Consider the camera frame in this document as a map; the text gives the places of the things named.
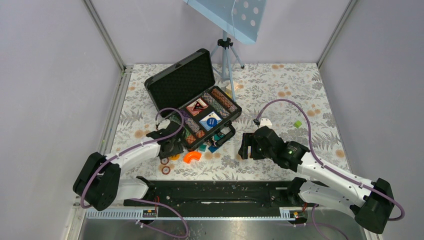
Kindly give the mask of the blue card deck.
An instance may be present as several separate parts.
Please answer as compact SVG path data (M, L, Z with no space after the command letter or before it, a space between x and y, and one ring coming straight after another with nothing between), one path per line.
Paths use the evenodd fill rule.
M210 131L214 127L216 127L220 122L222 121L222 118L215 112L212 111L205 117L203 117L199 123L205 128L206 131Z

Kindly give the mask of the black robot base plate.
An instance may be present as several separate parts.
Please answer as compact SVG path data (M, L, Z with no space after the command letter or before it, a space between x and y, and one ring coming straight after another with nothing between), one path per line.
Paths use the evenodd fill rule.
M124 200L126 207L146 207L154 202L159 217L184 218L279 217L280 208L311 208L294 195L290 181L171 181L148 182L143 202Z

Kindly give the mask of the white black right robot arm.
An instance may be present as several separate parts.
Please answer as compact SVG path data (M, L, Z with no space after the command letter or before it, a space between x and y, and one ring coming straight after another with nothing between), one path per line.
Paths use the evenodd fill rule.
M270 159L280 168L311 177L321 184L301 177L287 188L287 201L293 206L303 202L318 204L342 212L364 229L382 234L394 208L388 181L372 181L349 173L318 158L308 147L283 141L267 126L242 135L238 151L242 159Z

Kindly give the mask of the black poker set case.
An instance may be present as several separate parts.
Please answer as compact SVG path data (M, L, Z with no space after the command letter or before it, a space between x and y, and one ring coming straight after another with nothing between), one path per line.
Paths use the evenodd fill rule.
M181 142L187 150L194 151L203 144L207 144L208 147L216 146L220 148L236 134L232 123L241 115L242 108L216 85L214 68L210 52L207 49L201 48L149 77L144 82L144 86L162 117L177 124L184 124ZM237 110L235 112L230 112L212 95L211 91L216 88L227 95L236 105ZM198 98L202 98L208 104L208 107L198 115L192 116L187 111L186 106ZM215 111L222 118L222 121L213 129L206 131L200 124L200 120L212 111ZM185 140L186 130L192 134L195 133L185 124L184 115L192 118L205 133L202 139L193 144L187 144ZM225 134L225 137L215 142L213 137L218 132Z

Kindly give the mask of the yellow big blind button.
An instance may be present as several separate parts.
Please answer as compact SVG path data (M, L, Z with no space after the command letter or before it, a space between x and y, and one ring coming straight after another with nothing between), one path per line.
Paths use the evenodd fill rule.
M180 154L176 154L176 155L170 157L170 159L173 160L173 161L176 161L179 158L180 158Z

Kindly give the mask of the blue small blind button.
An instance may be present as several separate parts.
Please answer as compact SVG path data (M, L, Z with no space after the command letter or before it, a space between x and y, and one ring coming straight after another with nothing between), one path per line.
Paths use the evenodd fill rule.
M217 125L218 121L214 117L210 117L206 120L206 125L210 128L213 128Z

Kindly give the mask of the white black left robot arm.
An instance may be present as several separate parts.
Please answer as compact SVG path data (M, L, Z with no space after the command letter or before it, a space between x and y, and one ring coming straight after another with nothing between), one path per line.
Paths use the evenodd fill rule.
M123 179L122 175L143 161L181 153L182 132L181 124L165 120L158 130L123 151L109 155L90 154L72 186L73 192L81 198L81 207L103 211L113 202L127 199L137 199L144 206L152 204L155 192L146 180Z

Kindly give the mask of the black all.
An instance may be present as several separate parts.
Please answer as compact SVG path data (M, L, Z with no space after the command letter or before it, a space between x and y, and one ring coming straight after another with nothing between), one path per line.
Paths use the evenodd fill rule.
M191 112L197 112L204 110L208 105L202 100L198 99L194 102L192 102L187 109Z

